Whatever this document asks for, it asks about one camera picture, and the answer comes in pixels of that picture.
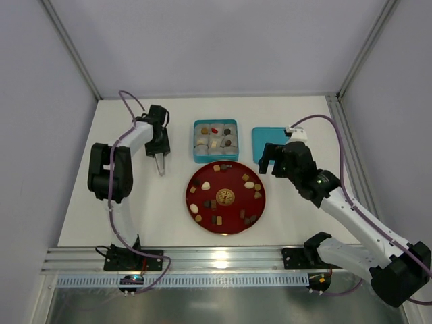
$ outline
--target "robotic arm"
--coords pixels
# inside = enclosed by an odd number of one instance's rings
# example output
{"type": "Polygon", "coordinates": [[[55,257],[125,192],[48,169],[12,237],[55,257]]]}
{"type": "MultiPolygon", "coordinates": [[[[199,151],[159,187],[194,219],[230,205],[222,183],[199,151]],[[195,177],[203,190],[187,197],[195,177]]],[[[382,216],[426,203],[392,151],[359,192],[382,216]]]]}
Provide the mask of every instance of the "robotic arm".
{"type": "Polygon", "coordinates": [[[267,173],[270,160],[275,161],[272,171],[274,176],[288,178],[301,197],[336,218],[368,251],[343,244],[330,234],[321,232],[304,244],[305,248],[312,251],[310,257],[347,269],[369,281],[382,300],[399,307],[429,281],[429,276],[394,243],[405,246],[428,269],[431,251],[422,242],[412,245],[391,231],[355,199],[351,198],[354,206],[350,205],[340,179],[330,171],[317,169],[311,150],[305,145],[307,136],[303,128],[288,127],[286,135],[290,139],[285,145],[265,145],[259,161],[259,173],[267,173]]]}
{"type": "MultiPolygon", "coordinates": [[[[165,156],[170,152],[169,139],[166,125],[169,123],[169,112],[158,105],[151,105],[148,114],[136,117],[134,129],[124,138],[122,138],[114,153],[114,178],[113,178],[113,195],[111,205],[113,207],[113,220],[115,227],[121,234],[121,237],[129,246],[136,250],[140,249],[138,233],[133,224],[130,214],[129,195],[134,183],[132,175],[132,157],[143,146],[146,149],[146,155],[156,159],[157,169],[160,176],[165,173],[165,156]]],[[[109,166],[110,151],[115,140],[109,144],[96,143],[92,146],[90,152],[90,166],[88,170],[88,189],[94,192],[104,208],[108,210],[108,190],[109,190],[109,166]]],[[[113,234],[110,248],[111,257],[121,259],[121,264],[131,265],[136,263],[136,255],[127,251],[124,245],[113,234]]]]}

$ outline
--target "candy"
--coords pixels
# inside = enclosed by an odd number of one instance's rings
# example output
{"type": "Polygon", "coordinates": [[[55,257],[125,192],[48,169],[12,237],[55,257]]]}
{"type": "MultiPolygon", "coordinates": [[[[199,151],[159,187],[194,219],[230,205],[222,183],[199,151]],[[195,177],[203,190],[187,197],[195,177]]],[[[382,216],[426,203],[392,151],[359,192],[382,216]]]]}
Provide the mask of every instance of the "candy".
{"type": "Polygon", "coordinates": [[[247,182],[244,183],[244,186],[245,186],[247,189],[252,189],[252,188],[255,187],[255,184],[254,184],[252,181],[247,181],[247,182]]]}
{"type": "Polygon", "coordinates": [[[192,211],[194,214],[198,214],[198,206],[196,206],[195,204],[191,204],[189,208],[190,211],[192,211]]]}
{"type": "Polygon", "coordinates": [[[203,190],[210,189],[210,183],[208,181],[204,182],[201,186],[201,189],[203,189],[203,190]]]}

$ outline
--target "red plate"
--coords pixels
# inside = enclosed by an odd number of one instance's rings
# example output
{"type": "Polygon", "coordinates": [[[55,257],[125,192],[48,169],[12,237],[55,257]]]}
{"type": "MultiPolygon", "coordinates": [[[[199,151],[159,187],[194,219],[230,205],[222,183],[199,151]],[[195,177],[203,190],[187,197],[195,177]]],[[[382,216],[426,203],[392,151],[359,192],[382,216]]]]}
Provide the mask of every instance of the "red plate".
{"type": "Polygon", "coordinates": [[[189,181],[186,189],[186,204],[189,214],[197,224],[206,230],[217,234],[236,234],[252,227],[261,217],[265,206],[264,185],[258,175],[247,166],[233,161],[218,161],[205,165],[199,169],[189,181]],[[226,171],[216,172],[215,165],[228,165],[226,171]],[[247,189],[242,178],[248,176],[248,182],[254,182],[261,186],[247,189]],[[209,190],[201,189],[204,182],[210,183],[209,190]],[[255,198],[256,192],[261,194],[260,198],[255,198]],[[216,201],[216,209],[205,206],[206,201],[216,201]],[[190,205],[198,207],[198,213],[194,214],[190,210],[190,205]],[[245,219],[241,218],[241,210],[245,212],[245,219]],[[200,215],[201,220],[197,221],[196,216],[200,215]],[[215,216],[222,217],[222,225],[214,223],[215,216]]]}

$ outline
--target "white table surface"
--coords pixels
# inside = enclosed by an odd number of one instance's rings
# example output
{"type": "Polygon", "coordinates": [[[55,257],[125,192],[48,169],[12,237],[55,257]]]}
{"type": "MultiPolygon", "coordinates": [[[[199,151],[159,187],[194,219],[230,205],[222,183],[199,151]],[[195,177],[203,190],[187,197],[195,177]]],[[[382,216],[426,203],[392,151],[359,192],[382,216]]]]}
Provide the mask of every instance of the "white table surface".
{"type": "MultiPolygon", "coordinates": [[[[128,101],[141,114],[134,101],[128,101]]],[[[154,159],[144,148],[133,158],[134,187],[130,195],[131,212],[142,245],[145,246],[256,246],[303,244],[324,231],[345,243],[358,241],[338,221],[300,197],[288,180],[276,179],[269,166],[260,175],[267,204],[260,220],[236,235],[220,236],[207,232],[189,216],[185,202],[186,185],[203,165],[192,157],[192,132],[196,119],[236,119],[239,127],[239,162],[258,173],[252,160],[252,129],[256,126],[286,126],[307,115],[329,115],[325,97],[244,97],[149,99],[171,113],[168,126],[171,153],[166,157],[166,174],[159,177],[154,159]]],[[[99,200],[87,188],[90,148],[108,143],[130,126],[130,116],[120,100],[99,101],[74,190],[61,232],[59,246],[109,244],[111,229],[99,200]]],[[[308,133],[317,166],[338,175],[338,143],[331,125],[323,119],[302,125],[308,133]]]]}

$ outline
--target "white wall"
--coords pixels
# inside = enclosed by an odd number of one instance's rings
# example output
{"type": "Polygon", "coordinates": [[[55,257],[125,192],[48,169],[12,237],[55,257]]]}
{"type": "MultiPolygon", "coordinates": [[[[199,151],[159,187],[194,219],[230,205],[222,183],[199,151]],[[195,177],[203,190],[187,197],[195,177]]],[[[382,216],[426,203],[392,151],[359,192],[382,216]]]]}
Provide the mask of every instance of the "white wall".
{"type": "Polygon", "coordinates": [[[336,92],[385,0],[52,0],[103,97],[336,92]]]}
{"type": "MultiPolygon", "coordinates": [[[[432,1],[401,1],[344,98],[387,223],[432,248],[432,1]]],[[[432,300],[432,283],[422,289],[432,300]]],[[[423,307],[432,321],[432,311],[423,307]]]]}
{"type": "Polygon", "coordinates": [[[0,2],[0,317],[21,323],[96,102],[36,0],[0,2]]]}

